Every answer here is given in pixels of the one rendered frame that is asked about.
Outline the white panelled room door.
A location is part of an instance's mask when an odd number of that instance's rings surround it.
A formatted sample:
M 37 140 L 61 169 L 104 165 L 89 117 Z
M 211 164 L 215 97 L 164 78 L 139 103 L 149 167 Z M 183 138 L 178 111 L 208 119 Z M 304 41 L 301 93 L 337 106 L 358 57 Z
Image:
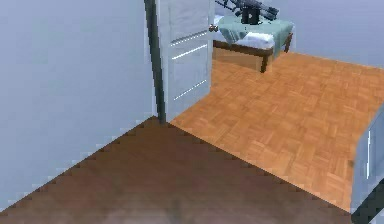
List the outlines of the white panelled room door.
M 213 0 L 144 0 L 156 109 L 169 122 L 211 88 Z

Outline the wooden bed with white mattress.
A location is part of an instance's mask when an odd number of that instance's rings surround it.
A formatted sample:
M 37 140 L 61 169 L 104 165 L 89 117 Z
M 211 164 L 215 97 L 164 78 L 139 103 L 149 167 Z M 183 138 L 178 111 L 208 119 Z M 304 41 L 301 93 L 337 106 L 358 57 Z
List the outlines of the wooden bed with white mattress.
M 285 47 L 288 53 L 294 23 L 285 20 L 262 19 L 258 25 L 242 24 L 239 17 L 216 15 L 213 46 L 262 58 L 260 72 L 267 69 L 269 58 L 276 58 Z

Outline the pale green blanket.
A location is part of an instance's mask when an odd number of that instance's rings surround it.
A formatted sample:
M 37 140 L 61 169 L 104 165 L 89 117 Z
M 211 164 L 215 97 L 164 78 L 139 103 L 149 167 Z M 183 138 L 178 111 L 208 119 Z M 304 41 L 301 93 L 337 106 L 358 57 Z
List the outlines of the pale green blanket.
M 263 50 L 272 48 L 275 57 L 294 28 L 292 22 L 284 20 L 261 19 L 260 25 L 242 24 L 236 16 L 217 15 L 214 23 L 219 28 L 215 36 L 217 40 Z

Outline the black telescope on stand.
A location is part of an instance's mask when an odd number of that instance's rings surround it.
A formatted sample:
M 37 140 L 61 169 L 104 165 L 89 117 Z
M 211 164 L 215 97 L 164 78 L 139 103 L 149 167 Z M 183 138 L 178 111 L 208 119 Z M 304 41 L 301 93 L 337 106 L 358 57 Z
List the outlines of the black telescope on stand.
M 260 2 L 259 0 L 215 0 L 222 7 L 241 17 L 242 24 L 260 25 L 261 17 L 274 21 L 279 10 Z

